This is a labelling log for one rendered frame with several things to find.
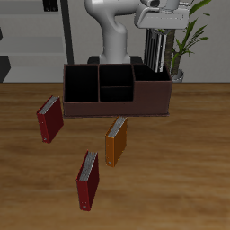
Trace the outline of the dark brown desk caddy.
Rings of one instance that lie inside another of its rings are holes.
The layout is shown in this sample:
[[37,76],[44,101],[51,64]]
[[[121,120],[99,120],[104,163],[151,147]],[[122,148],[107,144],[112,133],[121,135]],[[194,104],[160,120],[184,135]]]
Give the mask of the dark brown desk caddy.
[[144,64],[64,67],[64,116],[167,116],[173,81]]

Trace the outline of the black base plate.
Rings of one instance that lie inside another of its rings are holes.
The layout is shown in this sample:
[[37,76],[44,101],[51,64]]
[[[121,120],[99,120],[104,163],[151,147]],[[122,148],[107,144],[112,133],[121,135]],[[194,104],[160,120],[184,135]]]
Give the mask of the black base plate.
[[[88,64],[99,64],[100,63],[100,57],[99,56],[91,56],[88,58],[87,61]],[[139,56],[131,56],[130,57],[130,63],[131,64],[142,64],[142,58]]]

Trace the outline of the black white striped book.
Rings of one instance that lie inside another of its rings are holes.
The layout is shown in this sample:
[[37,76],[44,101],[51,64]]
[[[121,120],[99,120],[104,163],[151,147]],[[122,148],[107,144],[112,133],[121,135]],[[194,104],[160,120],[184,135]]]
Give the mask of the black white striped book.
[[166,37],[165,32],[155,29],[146,30],[144,64],[156,73],[162,72],[164,68]]

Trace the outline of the red book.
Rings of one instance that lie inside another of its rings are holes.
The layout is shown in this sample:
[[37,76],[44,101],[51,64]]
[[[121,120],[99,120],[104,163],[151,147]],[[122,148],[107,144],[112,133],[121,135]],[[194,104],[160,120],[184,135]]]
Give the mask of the red book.
[[50,143],[64,125],[60,99],[51,95],[36,114],[42,141]]
[[87,151],[76,177],[79,207],[90,211],[99,184],[98,153]]

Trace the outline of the green pot plant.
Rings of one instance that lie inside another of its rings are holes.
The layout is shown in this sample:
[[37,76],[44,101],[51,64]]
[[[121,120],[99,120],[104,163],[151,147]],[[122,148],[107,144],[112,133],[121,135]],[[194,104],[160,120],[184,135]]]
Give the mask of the green pot plant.
[[174,83],[181,83],[184,77],[183,71],[179,69],[181,57],[185,54],[192,54],[190,48],[193,45],[197,42],[208,39],[208,37],[202,37],[202,34],[205,32],[206,25],[200,27],[194,34],[192,34],[196,22],[197,19],[192,22],[188,22],[187,27],[182,30],[184,33],[182,41],[175,38],[175,30],[170,30],[167,35],[164,63],[170,71],[172,81]]

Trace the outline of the black upright post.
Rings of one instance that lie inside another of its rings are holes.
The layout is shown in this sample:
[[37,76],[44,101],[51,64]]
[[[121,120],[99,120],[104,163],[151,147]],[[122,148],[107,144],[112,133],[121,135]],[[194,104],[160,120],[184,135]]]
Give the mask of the black upright post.
[[74,61],[71,26],[70,26],[70,18],[69,18],[69,10],[68,10],[68,0],[60,0],[60,7],[61,7],[61,14],[62,14],[65,44],[66,44],[66,60],[69,65],[73,65],[75,61]]

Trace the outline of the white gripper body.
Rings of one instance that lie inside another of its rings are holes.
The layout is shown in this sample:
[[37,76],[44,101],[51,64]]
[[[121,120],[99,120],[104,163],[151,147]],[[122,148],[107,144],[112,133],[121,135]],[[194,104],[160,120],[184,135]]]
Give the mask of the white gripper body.
[[140,29],[185,29],[190,13],[189,5],[180,5],[172,13],[164,13],[160,8],[140,5],[136,10],[134,24]]

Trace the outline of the grey shelf unit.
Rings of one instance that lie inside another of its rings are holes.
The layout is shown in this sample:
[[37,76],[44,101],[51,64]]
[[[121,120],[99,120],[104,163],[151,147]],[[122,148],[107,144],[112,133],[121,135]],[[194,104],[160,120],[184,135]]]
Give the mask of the grey shelf unit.
[[60,83],[66,44],[60,0],[0,0],[0,83]]

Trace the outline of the black books on shelf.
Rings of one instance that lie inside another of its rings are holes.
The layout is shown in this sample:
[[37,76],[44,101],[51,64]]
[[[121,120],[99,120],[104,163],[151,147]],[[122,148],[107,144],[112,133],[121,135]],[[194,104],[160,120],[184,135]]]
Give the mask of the black books on shelf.
[[42,3],[45,12],[58,11],[58,0],[42,0]]

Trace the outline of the orange book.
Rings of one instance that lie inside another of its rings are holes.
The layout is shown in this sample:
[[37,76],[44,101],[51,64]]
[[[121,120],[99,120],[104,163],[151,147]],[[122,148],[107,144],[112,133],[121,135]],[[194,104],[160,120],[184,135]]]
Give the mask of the orange book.
[[127,145],[128,119],[118,116],[105,134],[105,161],[114,167]]

